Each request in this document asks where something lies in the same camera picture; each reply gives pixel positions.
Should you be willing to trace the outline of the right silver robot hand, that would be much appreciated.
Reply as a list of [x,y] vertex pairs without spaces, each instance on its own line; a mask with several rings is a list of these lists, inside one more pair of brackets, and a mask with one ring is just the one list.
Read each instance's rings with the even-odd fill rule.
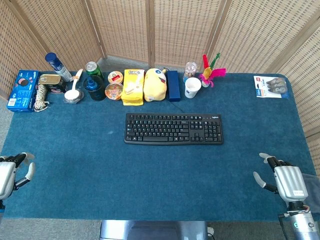
[[308,191],[299,167],[291,163],[278,160],[267,153],[259,153],[263,162],[268,164],[273,172],[276,185],[268,184],[254,171],[256,183],[263,189],[280,195],[285,203],[302,202],[308,197]]

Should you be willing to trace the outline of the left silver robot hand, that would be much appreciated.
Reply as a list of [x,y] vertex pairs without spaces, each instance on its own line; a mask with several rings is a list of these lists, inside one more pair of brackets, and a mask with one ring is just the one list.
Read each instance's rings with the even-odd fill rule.
[[[13,191],[18,190],[33,179],[36,164],[31,162],[35,156],[29,152],[22,152],[15,156],[0,157],[0,200],[7,199]],[[27,174],[16,180],[18,168],[24,163],[28,166]]]

